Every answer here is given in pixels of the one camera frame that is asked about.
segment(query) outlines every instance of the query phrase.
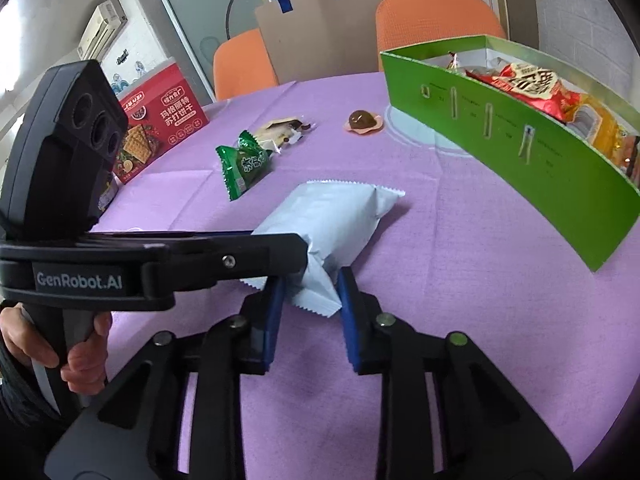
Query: cardboard bag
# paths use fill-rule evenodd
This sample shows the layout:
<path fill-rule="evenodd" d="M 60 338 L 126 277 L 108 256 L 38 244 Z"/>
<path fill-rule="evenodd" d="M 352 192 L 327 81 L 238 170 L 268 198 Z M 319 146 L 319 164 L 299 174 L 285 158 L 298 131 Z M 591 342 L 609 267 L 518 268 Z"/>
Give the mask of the cardboard bag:
<path fill-rule="evenodd" d="M 257 7 L 260 33 L 280 84 L 376 72 L 380 1 L 274 0 Z"/>

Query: black jacket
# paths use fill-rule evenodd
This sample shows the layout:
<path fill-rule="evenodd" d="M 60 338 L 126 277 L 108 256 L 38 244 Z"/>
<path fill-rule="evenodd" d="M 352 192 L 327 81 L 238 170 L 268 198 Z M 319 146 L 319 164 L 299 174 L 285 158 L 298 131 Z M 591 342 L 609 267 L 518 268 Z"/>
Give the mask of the black jacket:
<path fill-rule="evenodd" d="M 44 460 L 65 431 L 40 395 L 33 373 L 9 354 L 0 336 L 0 478 L 46 480 Z"/>

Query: finger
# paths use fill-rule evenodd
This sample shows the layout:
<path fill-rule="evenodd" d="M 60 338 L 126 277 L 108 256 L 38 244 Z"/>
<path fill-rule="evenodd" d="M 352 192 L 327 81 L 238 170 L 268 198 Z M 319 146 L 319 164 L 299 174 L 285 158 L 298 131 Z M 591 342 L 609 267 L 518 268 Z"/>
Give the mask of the finger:
<path fill-rule="evenodd" d="M 104 389 L 104 380 L 106 376 L 100 378 L 91 384 L 69 383 L 69 389 L 75 394 L 81 395 L 97 395 Z"/>
<path fill-rule="evenodd" d="M 27 354 L 25 354 L 22 350 L 20 350 L 13 341 L 11 341 L 11 339 L 9 339 L 8 336 L 6 336 L 4 334 L 4 332 L 2 332 L 2 339 L 4 339 L 4 344 L 6 345 L 6 349 L 9 351 L 9 353 L 14 356 L 18 362 L 23 365 L 26 366 L 27 368 L 31 366 L 31 359 L 29 358 L 29 356 Z"/>
<path fill-rule="evenodd" d="M 58 366 L 58 355 L 35 327 L 22 316 L 19 307 L 4 309 L 2 313 L 2 332 L 27 357 L 34 359 L 47 368 Z"/>
<path fill-rule="evenodd" d="M 104 366 L 107 356 L 107 339 L 93 332 L 89 339 L 70 350 L 66 362 L 72 370 L 82 371 Z"/>
<path fill-rule="evenodd" d="M 111 329 L 112 324 L 113 317 L 111 317 L 111 312 L 102 312 L 94 318 L 95 332 L 102 337 L 107 337 L 109 335 L 109 330 Z"/>
<path fill-rule="evenodd" d="M 70 384 L 92 384 L 104 378 L 104 364 L 88 370 L 72 370 L 68 365 L 60 369 L 62 380 Z"/>

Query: red snack bag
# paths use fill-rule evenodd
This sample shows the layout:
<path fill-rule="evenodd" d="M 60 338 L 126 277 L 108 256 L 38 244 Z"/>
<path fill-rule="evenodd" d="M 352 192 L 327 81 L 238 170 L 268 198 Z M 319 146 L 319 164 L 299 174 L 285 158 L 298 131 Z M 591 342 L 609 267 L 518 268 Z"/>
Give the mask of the red snack bag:
<path fill-rule="evenodd" d="M 129 131 L 113 173 L 123 184 L 209 122 L 172 60 L 137 81 L 120 104 L 129 117 Z"/>
<path fill-rule="evenodd" d="M 563 123 L 566 122 L 566 114 L 580 103 L 580 94 L 565 88 L 555 72 L 529 63 L 511 63 L 495 76 L 470 71 L 466 74 Z"/>

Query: white snack packet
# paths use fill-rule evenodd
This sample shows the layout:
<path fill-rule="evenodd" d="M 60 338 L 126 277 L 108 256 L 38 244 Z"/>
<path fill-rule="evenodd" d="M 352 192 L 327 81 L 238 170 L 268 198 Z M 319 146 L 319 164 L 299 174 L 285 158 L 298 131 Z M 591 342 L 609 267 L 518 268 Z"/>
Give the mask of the white snack packet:
<path fill-rule="evenodd" d="M 401 196 L 404 191 L 336 180 L 311 181 L 293 190 L 253 232 L 297 233 L 308 244 L 306 271 L 292 276 L 287 287 L 291 303 L 327 317 L 338 312 L 338 270 L 353 263 Z M 266 280 L 241 281 L 262 289 Z"/>

